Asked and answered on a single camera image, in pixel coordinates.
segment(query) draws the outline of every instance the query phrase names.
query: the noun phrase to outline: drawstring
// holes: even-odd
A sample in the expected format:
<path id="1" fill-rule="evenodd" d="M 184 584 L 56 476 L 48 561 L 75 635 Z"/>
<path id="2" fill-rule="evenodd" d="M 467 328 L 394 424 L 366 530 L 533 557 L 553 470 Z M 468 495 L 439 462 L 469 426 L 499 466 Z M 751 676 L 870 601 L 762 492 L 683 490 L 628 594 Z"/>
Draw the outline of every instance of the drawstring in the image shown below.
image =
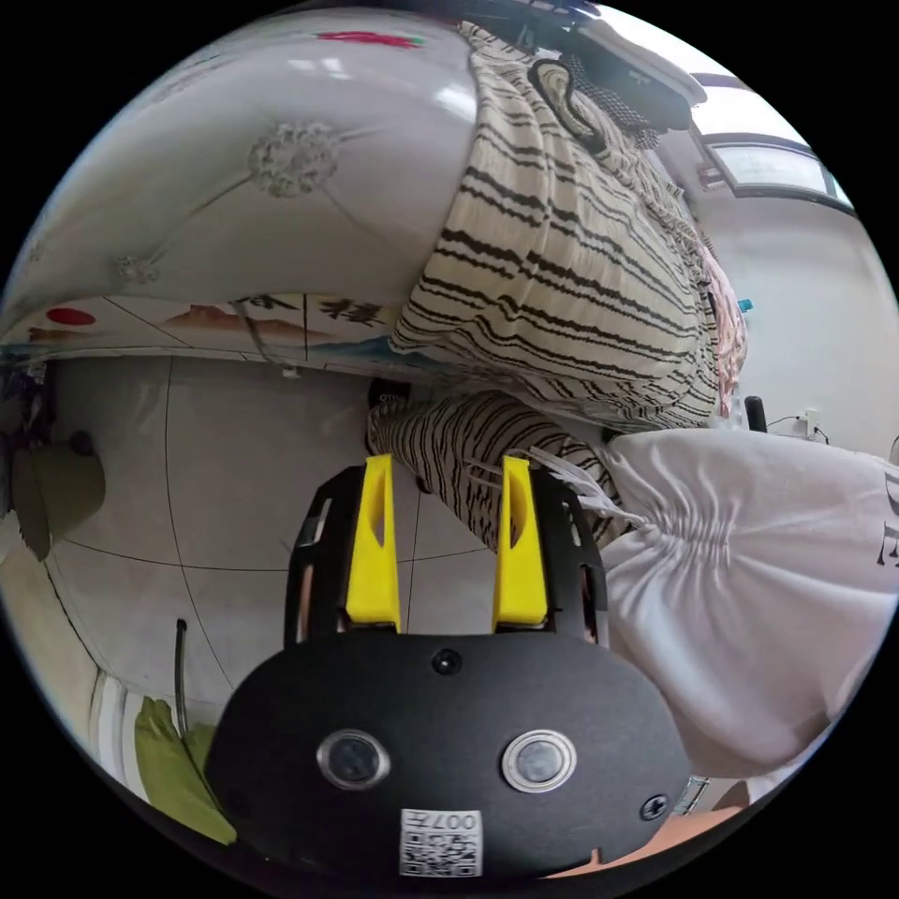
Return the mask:
<path id="1" fill-rule="evenodd" d="M 645 518 L 643 515 L 625 512 L 622 508 L 616 506 L 590 475 L 588 475 L 582 468 L 579 468 L 571 462 L 567 462 L 565 459 L 553 456 L 551 453 L 539 449 L 538 447 L 531 447 L 527 450 L 514 449 L 512 452 L 508 453 L 508 455 L 529 456 L 535 462 L 543 465 L 544 468 L 549 469 L 554 477 L 571 487 L 577 495 L 582 508 L 596 512 L 601 518 L 617 518 L 621 521 L 629 522 L 636 527 L 646 527 L 650 523 L 649 519 Z M 486 465 L 474 459 L 465 459 L 463 460 L 463 467 L 468 473 L 468 477 L 476 483 L 483 484 L 492 490 L 502 490 L 503 473 L 502 470 L 495 465 Z M 496 481 L 487 480 L 471 474 L 471 471 L 476 468 L 489 472 L 492 475 L 497 475 L 500 478 L 500 482 L 496 483 Z"/>

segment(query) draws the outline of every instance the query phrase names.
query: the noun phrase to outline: white fabric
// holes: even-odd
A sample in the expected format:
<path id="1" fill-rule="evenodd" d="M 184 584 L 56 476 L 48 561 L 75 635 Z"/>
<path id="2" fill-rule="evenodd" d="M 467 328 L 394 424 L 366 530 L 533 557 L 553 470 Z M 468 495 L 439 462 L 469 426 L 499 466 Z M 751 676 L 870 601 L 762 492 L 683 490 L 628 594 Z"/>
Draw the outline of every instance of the white fabric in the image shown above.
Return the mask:
<path id="1" fill-rule="evenodd" d="M 359 31 L 420 45 L 318 37 Z M 134 100 L 68 173 L 4 321 L 104 295 L 401 305 L 468 157 L 468 54 L 451 26 L 372 9 L 279 16 L 216 41 Z"/>
<path id="2" fill-rule="evenodd" d="M 758 796 L 814 751 L 889 626 L 899 468 L 743 430 L 626 435 L 597 453 L 623 508 L 541 461 L 633 526 L 602 551 L 612 649 L 666 696 L 694 773 L 766 778 Z"/>

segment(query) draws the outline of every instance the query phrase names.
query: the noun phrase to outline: white wall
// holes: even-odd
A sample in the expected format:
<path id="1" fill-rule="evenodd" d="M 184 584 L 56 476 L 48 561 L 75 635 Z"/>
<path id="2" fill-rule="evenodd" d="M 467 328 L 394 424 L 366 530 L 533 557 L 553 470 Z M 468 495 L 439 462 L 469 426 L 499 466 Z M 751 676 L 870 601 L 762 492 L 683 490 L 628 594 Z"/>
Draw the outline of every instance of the white wall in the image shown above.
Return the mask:
<path id="1" fill-rule="evenodd" d="M 858 219 L 795 199 L 703 193 L 702 157 L 686 133 L 667 135 L 659 156 L 737 296 L 754 305 L 743 396 L 760 396 L 768 421 L 816 408 L 834 445 L 889 456 L 899 435 L 899 306 Z"/>

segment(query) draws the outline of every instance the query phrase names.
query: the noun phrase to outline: floor tile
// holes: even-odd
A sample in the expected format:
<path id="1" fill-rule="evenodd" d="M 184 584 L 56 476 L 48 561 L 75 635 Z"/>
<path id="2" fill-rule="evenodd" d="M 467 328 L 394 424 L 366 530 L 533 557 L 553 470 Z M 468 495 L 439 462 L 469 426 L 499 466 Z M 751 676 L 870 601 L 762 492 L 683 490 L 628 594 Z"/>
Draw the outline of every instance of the floor tile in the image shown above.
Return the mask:
<path id="1" fill-rule="evenodd" d="M 470 553 L 484 544 L 434 494 L 423 494 L 419 503 L 419 525 L 415 535 L 415 558 Z"/>
<path id="2" fill-rule="evenodd" d="M 412 563 L 400 562 L 396 567 L 396 573 L 400 581 L 400 614 L 403 622 L 403 632 L 409 630 L 409 609 L 412 598 Z"/>
<path id="3" fill-rule="evenodd" d="M 225 702 L 231 687 L 210 649 L 180 568 L 126 559 L 72 543 L 53 551 L 72 605 L 109 673 L 148 696 L 174 691 L 175 627 L 187 622 L 184 690 Z"/>
<path id="4" fill-rule="evenodd" d="M 130 357 L 59 363 L 56 439 L 87 431 L 106 476 L 99 512 L 67 536 L 108 553 L 178 562 L 166 486 L 171 360 Z"/>
<path id="5" fill-rule="evenodd" d="M 286 571 L 185 568 L 197 615 L 233 686 L 280 652 Z"/>
<path id="6" fill-rule="evenodd" d="M 489 634 L 496 556 L 489 550 L 416 560 L 409 632 Z"/>
<path id="7" fill-rule="evenodd" d="M 365 458 L 362 378 L 178 359 L 169 395 L 169 488 L 182 561 L 283 570 L 317 488 Z M 397 552 L 412 557 L 418 490 L 396 466 Z"/>

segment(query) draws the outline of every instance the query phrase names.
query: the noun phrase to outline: label sticker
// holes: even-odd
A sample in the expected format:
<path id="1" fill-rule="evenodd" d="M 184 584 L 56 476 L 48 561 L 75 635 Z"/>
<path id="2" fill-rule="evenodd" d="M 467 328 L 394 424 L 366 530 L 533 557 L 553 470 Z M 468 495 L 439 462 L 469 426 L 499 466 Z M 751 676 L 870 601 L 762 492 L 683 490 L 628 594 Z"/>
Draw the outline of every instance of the label sticker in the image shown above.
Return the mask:
<path id="1" fill-rule="evenodd" d="M 480 877 L 483 843 L 480 812 L 404 808 L 400 874 L 403 877 Z"/>

